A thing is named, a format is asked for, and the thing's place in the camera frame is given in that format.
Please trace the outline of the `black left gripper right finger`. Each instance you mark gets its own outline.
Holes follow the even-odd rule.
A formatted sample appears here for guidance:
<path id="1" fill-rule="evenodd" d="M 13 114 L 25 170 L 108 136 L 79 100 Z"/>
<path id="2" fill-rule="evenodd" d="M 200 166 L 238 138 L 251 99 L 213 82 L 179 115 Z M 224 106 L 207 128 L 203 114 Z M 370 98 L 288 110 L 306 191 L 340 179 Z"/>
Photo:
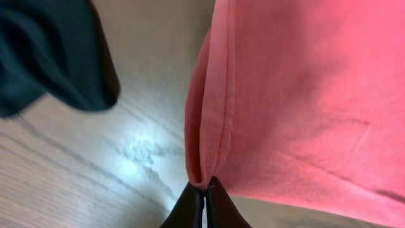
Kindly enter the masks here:
<path id="1" fill-rule="evenodd" d="M 217 177 L 212 177 L 206 191 L 208 228 L 251 228 Z"/>

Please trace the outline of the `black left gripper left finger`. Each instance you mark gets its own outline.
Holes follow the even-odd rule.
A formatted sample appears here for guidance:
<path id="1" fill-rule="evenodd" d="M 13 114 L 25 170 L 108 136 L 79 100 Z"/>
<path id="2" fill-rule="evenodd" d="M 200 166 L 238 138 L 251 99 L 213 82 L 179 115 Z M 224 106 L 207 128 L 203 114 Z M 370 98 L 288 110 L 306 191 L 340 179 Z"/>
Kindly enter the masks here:
<path id="1" fill-rule="evenodd" d="M 203 193 L 188 182 L 173 210 L 159 228 L 201 228 L 203 210 Z"/>

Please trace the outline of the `red orange t-shirt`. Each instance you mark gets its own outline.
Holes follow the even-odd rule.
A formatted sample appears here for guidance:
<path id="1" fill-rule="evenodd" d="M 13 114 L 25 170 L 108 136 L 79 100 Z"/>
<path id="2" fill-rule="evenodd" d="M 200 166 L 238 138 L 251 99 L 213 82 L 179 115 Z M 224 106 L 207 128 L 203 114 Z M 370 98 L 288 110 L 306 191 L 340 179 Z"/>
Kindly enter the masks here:
<path id="1" fill-rule="evenodd" d="M 185 150 L 201 189 L 403 227 L 404 1 L 217 1 Z"/>

